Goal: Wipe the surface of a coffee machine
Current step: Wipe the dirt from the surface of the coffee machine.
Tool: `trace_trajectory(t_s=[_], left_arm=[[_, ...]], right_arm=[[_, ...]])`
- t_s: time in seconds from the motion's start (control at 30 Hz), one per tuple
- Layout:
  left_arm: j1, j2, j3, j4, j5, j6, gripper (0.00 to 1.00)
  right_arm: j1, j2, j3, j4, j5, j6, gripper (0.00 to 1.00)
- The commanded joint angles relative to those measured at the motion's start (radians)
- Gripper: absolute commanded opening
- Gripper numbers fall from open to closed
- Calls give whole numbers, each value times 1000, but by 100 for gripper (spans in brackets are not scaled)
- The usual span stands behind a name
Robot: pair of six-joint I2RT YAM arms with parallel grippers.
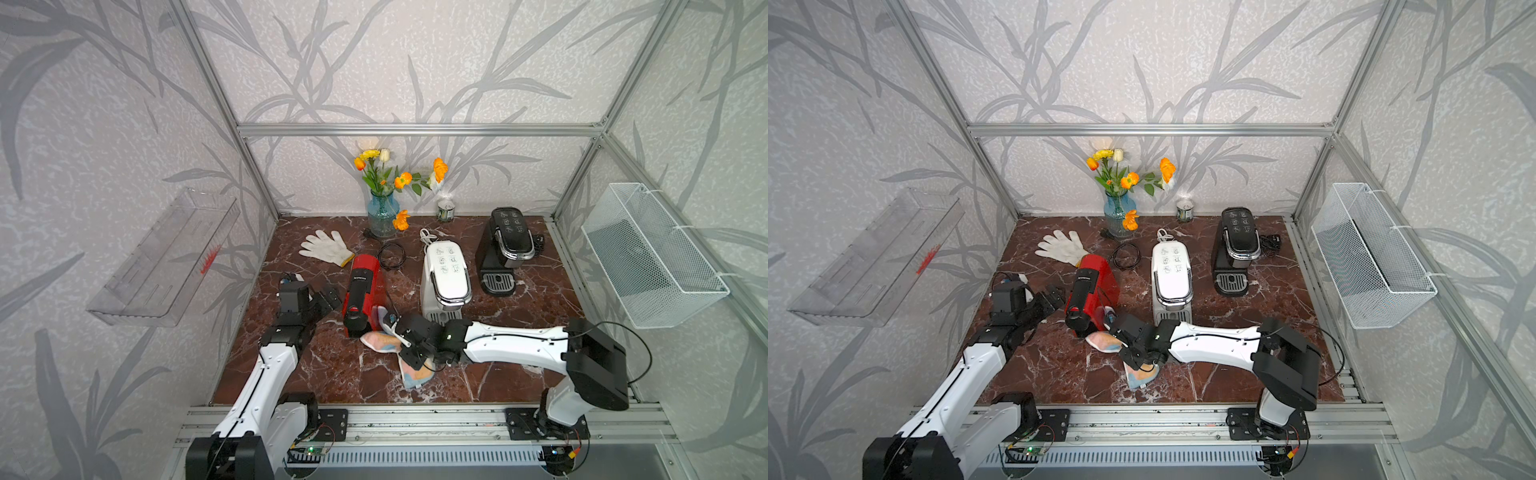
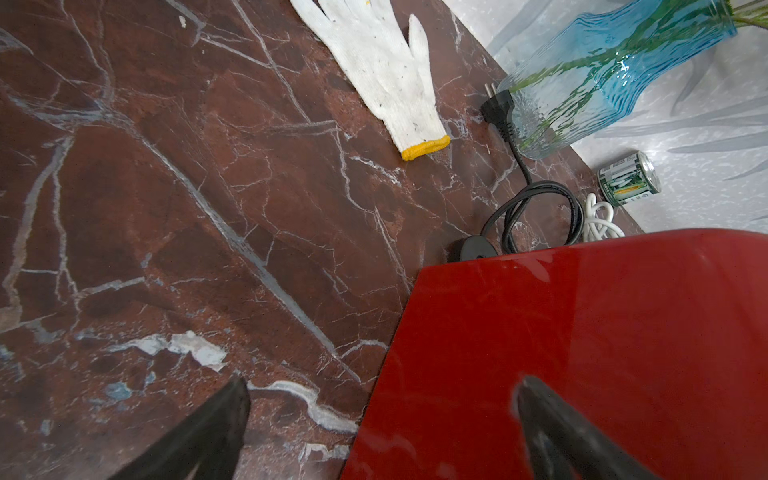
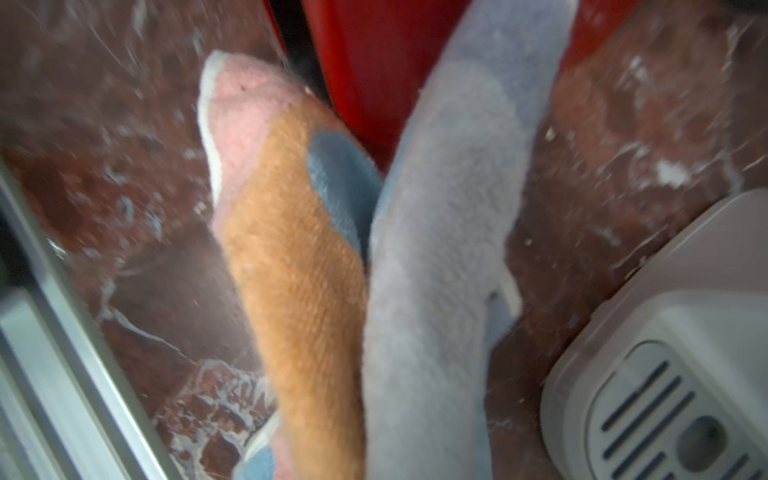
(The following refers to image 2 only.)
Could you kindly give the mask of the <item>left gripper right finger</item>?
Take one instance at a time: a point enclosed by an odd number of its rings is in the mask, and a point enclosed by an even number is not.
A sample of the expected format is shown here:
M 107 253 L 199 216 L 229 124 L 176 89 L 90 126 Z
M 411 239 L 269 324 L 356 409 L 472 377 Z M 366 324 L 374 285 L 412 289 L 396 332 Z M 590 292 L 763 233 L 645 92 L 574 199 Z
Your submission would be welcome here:
M 526 376 L 515 390 L 535 479 L 655 479 L 545 382 Z

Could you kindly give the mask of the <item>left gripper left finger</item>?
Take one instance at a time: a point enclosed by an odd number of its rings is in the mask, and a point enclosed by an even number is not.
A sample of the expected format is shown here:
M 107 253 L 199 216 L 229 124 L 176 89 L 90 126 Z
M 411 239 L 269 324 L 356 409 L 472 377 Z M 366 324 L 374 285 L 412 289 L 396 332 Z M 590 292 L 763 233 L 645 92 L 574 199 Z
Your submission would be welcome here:
M 251 409 L 247 384 L 233 377 L 114 479 L 232 479 Z

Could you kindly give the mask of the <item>red coffee machine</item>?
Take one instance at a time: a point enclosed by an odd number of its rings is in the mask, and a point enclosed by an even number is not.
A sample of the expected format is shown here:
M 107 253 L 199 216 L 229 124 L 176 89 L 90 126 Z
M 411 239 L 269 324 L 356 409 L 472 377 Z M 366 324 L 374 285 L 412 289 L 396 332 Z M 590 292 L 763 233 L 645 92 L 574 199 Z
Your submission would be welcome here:
M 664 479 L 767 475 L 767 238 L 645 234 L 425 268 L 346 479 L 528 479 L 541 379 Z

